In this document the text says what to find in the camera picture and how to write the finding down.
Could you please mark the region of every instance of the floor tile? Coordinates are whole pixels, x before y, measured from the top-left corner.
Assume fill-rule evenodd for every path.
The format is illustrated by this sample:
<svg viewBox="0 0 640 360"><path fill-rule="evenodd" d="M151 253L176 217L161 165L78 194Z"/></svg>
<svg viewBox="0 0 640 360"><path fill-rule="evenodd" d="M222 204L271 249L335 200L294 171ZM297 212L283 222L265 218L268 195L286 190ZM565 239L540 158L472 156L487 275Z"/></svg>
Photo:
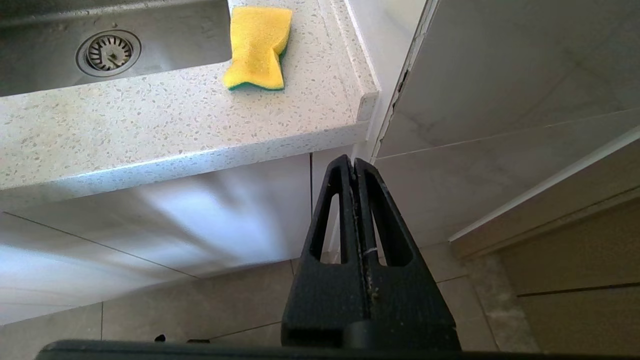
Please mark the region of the floor tile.
<svg viewBox="0 0 640 360"><path fill-rule="evenodd" d="M453 255L449 242L421 247L420 253L436 282L467 274L467 269Z"/></svg>
<svg viewBox="0 0 640 360"><path fill-rule="evenodd" d="M242 347L279 347L280 323L214 338L211 339L211 343Z"/></svg>
<svg viewBox="0 0 640 360"><path fill-rule="evenodd" d="M498 351L491 329L483 317L456 323L456 331L464 351Z"/></svg>
<svg viewBox="0 0 640 360"><path fill-rule="evenodd" d="M77 307L0 326L0 359L33 360L40 349L62 339L100 339L102 304Z"/></svg>
<svg viewBox="0 0 640 360"><path fill-rule="evenodd" d="M284 261L104 303L103 338L215 338L279 322L293 276Z"/></svg>
<svg viewBox="0 0 640 360"><path fill-rule="evenodd" d="M539 352L498 255L477 258L465 266L500 351Z"/></svg>
<svg viewBox="0 0 640 360"><path fill-rule="evenodd" d="M480 302L467 277L440 282L438 289L456 323L484 317Z"/></svg>

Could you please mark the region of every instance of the grout line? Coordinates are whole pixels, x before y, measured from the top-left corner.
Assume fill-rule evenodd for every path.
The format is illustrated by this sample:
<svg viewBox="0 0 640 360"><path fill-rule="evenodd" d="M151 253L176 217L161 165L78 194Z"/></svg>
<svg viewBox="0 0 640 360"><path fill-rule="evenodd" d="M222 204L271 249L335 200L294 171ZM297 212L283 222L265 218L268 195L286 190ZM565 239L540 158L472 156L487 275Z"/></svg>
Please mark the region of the grout line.
<svg viewBox="0 0 640 360"><path fill-rule="evenodd" d="M100 340L102 340L103 329L104 329L104 301L100 303Z"/></svg>
<svg viewBox="0 0 640 360"><path fill-rule="evenodd" d="M152 264L155 264L155 265L161 266L161 267L163 267L163 268L167 268L167 269L169 269L169 270L173 270L173 271L175 271L175 272L179 272L180 274L184 274L184 275L187 275L187 276L190 276L190 277L194 277L195 279L199 279L197 276L194 276L194 275L191 275L191 274L187 274L186 272L181 272L180 270L177 270L177 269L174 269L174 268L170 268L169 266L166 266L166 265L162 265L162 264L156 263L155 261L151 261L151 260L149 260L149 259L141 258L141 257L139 257L139 256L137 256L137 255L130 254L130 253L126 252L126 251L122 251L122 250L120 250L120 249L116 249L116 248L114 248L114 247L110 247L110 246L108 246L108 245L105 245L105 244L102 244L102 243L99 243L99 242L96 242L96 241L93 241L93 240L89 240L89 239L87 239L87 238L83 238L82 236L78 236L78 235L76 235L76 234L72 234L72 233L69 233L69 232L67 232L67 231L57 229L57 228L55 228L55 227L53 227L53 226L49 226L49 225L47 225L47 224L43 224L43 223L40 223L40 222L37 222L37 221L31 220L31 219L28 219L28 218L24 218L24 217L22 217L22 216L20 216L20 215L16 215L16 214L8 213L8 212L6 212L6 211L5 211L4 213L5 213L5 214L7 214L7 215L11 215L11 216L13 216L13 217L19 218L19 219L26 220L26 221L28 221L28 222L32 222L32 223L34 223L34 224L38 224L38 225L40 225L40 226L48 227L49 229L52 229L52 230L55 230L55 231L59 231L59 232L61 232L61 233L67 234L67 235L69 235L69 236L73 236L73 237L75 237L75 238L79 238L79 239L82 239L82 240L86 240L86 241L88 241L88 242L90 242L90 243L94 243L94 244L96 244L96 245L100 245L100 246L105 247L105 248L107 248L107 249L115 250L115 251L117 251L117 252L121 252L122 254L127 254L127 255L129 255L129 256L133 256L133 257L134 257L134 258L136 258L136 259L140 259L140 260L147 261L147 262L149 262L149 263L152 263Z"/></svg>
<svg viewBox="0 0 640 360"><path fill-rule="evenodd" d="M445 282L445 281L451 281L451 280L460 279L461 277L466 277L466 276L468 276L468 274L460 275L460 276L456 276L456 277L452 277L451 279L446 279L446 280L436 281L436 284L440 284L441 282Z"/></svg>
<svg viewBox="0 0 640 360"><path fill-rule="evenodd" d="M602 285L602 286L586 286L584 288L572 288L563 290L551 290L551 291L539 291L537 293L524 293L516 295L516 297L530 297L540 295L555 295L564 293L577 293L580 291L593 291L593 290L611 290L611 289L623 289L623 288L635 288L640 286L640 282L626 282L624 284Z"/></svg>
<svg viewBox="0 0 640 360"><path fill-rule="evenodd" d="M376 161L378 160L384 160L384 159L390 159L390 158L395 158L396 156L402 156L402 155L407 155L407 154L414 154L416 152L422 152L422 151L430 151L430 150L435 150L435 149L441 149L444 147L450 147L450 146L455 146L455 145L461 145L464 143L472 143L472 142L478 142L478 141L482 141L482 140L489 140L489 139L493 139L493 138L501 138L501 137L507 137L507 136L511 136L511 135L515 135L515 134L520 134L520 133L526 133L530 130L538 130L538 129L544 129L546 127L556 127L556 126L560 126L560 125L567 125L567 124L573 124L573 123L579 123L582 121L587 121L587 120L591 120L593 118L597 118L597 117L605 117L605 116L611 116L615 113L620 113L620 112L624 112L624 111L629 111L632 112L634 110L637 110L637 108L632 108L632 109L627 109L627 110L617 110L614 111L612 113L608 113L608 114L600 114L600 115L593 115L590 117L586 117L583 119L574 119L574 120L567 120L567 121L562 121L562 122L556 122L554 124L547 124L547 125L542 125L542 126L535 126L535 127L527 127L525 129L520 129L520 130L514 130L514 131L508 131L506 133L499 133L499 134L495 134L495 135L490 135L490 136L484 136L481 138L476 138L476 139L470 139L470 140L463 140L460 142L453 142L453 143L447 143L444 145L437 145L437 146L432 146L432 147L425 147L423 149L417 149L417 150L412 150L412 151L407 151L407 152L402 152L401 154L393 154L393 155L387 155L387 156L383 156L381 158L376 158Z"/></svg>
<svg viewBox="0 0 640 360"><path fill-rule="evenodd" d="M215 336L215 337L213 337L213 338L209 338L209 340L219 339L219 338L224 338L225 336L235 335L235 334L239 334L239 333L241 333L241 332L245 332L245 331L249 331L249 330L260 329L261 327L267 327L267 326L275 325L275 324L277 324L277 323L280 323L280 322L268 323L268 324L266 324L266 325L260 325L260 326L252 327L252 328L245 329L245 330L240 330L240 331L236 331L236 332L230 332L230 333L228 333L228 334L224 334L224 335L220 335L220 336Z"/></svg>

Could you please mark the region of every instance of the white wall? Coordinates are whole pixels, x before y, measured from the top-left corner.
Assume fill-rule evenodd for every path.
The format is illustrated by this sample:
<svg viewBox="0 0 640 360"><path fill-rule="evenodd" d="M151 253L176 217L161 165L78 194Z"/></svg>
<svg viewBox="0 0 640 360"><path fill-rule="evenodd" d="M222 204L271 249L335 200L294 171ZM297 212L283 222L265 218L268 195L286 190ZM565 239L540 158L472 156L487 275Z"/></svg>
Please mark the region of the white wall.
<svg viewBox="0 0 640 360"><path fill-rule="evenodd" d="M425 3L426 0L347 1L380 86L367 141L355 147L354 156L368 160L373 154Z"/></svg>

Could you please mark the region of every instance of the wall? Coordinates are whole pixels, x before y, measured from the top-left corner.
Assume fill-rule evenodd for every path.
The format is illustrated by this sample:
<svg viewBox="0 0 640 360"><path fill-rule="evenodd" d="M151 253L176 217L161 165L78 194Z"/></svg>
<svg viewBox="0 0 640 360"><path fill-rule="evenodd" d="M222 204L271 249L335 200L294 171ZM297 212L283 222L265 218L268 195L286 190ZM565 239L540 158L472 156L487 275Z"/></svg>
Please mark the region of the wall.
<svg viewBox="0 0 640 360"><path fill-rule="evenodd" d="M312 168L302 154L0 213L0 325L299 257Z"/></svg>
<svg viewBox="0 0 640 360"><path fill-rule="evenodd" d="M360 41L380 87L367 141L356 145L354 156L373 155L387 109L426 0L348 0Z"/></svg>
<svg viewBox="0 0 640 360"><path fill-rule="evenodd" d="M439 1L376 160L419 245L640 124L639 11Z"/></svg>

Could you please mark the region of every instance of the countertop edge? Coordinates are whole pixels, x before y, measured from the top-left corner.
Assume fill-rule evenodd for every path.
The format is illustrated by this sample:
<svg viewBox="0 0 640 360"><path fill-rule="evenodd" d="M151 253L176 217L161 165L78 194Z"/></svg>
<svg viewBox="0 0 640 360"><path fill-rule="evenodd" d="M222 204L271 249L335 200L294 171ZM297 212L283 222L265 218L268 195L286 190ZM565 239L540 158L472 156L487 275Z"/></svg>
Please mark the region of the countertop edge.
<svg viewBox="0 0 640 360"><path fill-rule="evenodd" d="M324 131L275 138L266 142L247 143L225 149L182 154L146 163L100 170L45 183L10 188L2 191L0 209L36 206L76 197L95 195L165 180L204 174L216 170L250 165L353 145L364 141L368 123L360 122Z"/></svg>

